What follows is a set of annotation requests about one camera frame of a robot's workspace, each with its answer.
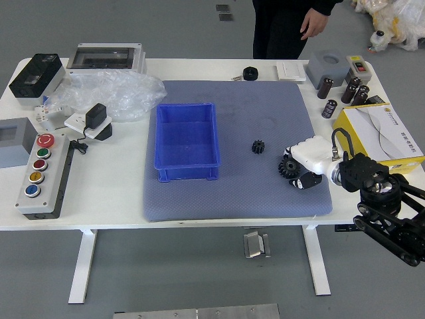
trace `blue mat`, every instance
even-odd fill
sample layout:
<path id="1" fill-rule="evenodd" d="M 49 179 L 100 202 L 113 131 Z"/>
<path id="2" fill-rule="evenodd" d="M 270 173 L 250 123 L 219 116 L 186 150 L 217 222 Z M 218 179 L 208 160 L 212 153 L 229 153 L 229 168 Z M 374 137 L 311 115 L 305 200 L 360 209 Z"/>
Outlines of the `blue mat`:
<path id="1" fill-rule="evenodd" d="M 143 185 L 149 221 L 308 217 L 332 210 L 326 178 L 311 189 L 290 186 L 278 171 L 286 147 L 314 135 L 298 86 L 288 82 L 165 81 L 165 103 L 214 103 L 221 166 L 216 181 L 158 181 L 151 112 Z M 262 154 L 251 150 L 265 143 Z"/>

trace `control box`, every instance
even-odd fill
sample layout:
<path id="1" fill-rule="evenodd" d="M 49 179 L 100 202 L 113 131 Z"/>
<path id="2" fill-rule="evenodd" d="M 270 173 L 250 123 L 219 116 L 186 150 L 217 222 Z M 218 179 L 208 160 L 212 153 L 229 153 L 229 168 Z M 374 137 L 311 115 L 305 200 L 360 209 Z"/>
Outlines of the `control box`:
<path id="1" fill-rule="evenodd" d="M 22 106 L 36 106 L 52 94 L 65 76 L 57 54 L 36 54 L 10 83 L 9 88 Z"/>
<path id="2" fill-rule="evenodd" d="M 59 217 L 73 153 L 64 134 L 37 136 L 15 204 L 25 217 Z"/>
<path id="3" fill-rule="evenodd" d="M 141 43 L 80 43 L 66 68 L 71 77 L 104 69 L 147 72 Z"/>
<path id="4" fill-rule="evenodd" d="M 369 70 L 363 57 L 361 55 L 349 55 L 346 59 L 350 64 L 350 70 L 345 78 L 347 83 L 356 76 L 361 80 L 362 85 L 366 85 L 372 78 L 372 72 Z"/>

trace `push button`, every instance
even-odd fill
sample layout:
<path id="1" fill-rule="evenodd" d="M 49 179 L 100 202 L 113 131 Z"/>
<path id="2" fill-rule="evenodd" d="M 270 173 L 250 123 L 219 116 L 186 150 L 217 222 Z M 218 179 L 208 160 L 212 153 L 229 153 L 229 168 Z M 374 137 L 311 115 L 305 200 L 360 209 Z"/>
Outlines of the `push button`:
<path id="1" fill-rule="evenodd" d="M 37 151 L 37 157 L 42 158 L 44 160 L 47 160 L 50 157 L 50 155 L 52 155 L 52 153 L 50 152 L 48 148 L 41 148 Z"/>
<path id="2" fill-rule="evenodd" d="M 29 181 L 33 184 L 39 184 L 44 181 L 44 175 L 40 171 L 35 171 L 29 176 Z"/>
<path id="3" fill-rule="evenodd" d="M 40 195 L 41 189 L 39 186 L 37 185 L 29 185 L 26 189 L 25 189 L 25 195 L 30 197 L 30 198 L 34 198 L 37 197 L 38 195 Z"/>
<path id="4" fill-rule="evenodd" d="M 54 144 L 54 136 L 46 133 L 37 138 L 37 145 L 41 148 L 49 148 Z"/>
<path id="5" fill-rule="evenodd" d="M 43 159 L 38 159 L 33 164 L 33 169 L 36 171 L 44 171 L 47 168 L 48 164 Z"/>
<path id="6" fill-rule="evenodd" d="M 356 66 L 356 68 L 357 68 L 357 70 L 358 70 L 359 72 L 366 72 L 366 69 L 365 69 L 365 67 L 363 66 L 363 63 L 361 63 L 361 62 L 356 62 L 356 63 L 355 63 L 355 66 Z"/>

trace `gear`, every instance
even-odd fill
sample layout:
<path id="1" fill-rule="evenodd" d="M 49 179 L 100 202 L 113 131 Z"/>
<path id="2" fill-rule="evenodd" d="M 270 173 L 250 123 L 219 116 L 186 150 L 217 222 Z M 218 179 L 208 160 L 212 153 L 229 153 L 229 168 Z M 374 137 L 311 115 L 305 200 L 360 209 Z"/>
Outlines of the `gear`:
<path id="1" fill-rule="evenodd" d="M 300 164 L 293 158 L 284 158 L 279 163 L 279 173 L 284 178 L 294 178 L 300 171 Z"/>
<path id="2" fill-rule="evenodd" d="M 264 142 L 262 140 L 256 140 L 252 143 L 252 151 L 255 154 L 261 154 L 264 151 Z"/>

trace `blue plastic bin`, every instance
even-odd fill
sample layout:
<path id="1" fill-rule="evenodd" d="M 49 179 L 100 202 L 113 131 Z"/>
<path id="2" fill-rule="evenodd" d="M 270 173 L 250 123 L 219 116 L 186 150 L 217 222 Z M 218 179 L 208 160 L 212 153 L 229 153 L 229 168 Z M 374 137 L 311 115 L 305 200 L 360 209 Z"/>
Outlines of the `blue plastic bin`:
<path id="1" fill-rule="evenodd" d="M 161 182 L 218 179 L 220 152 L 213 103 L 157 106 L 154 166 Z"/>

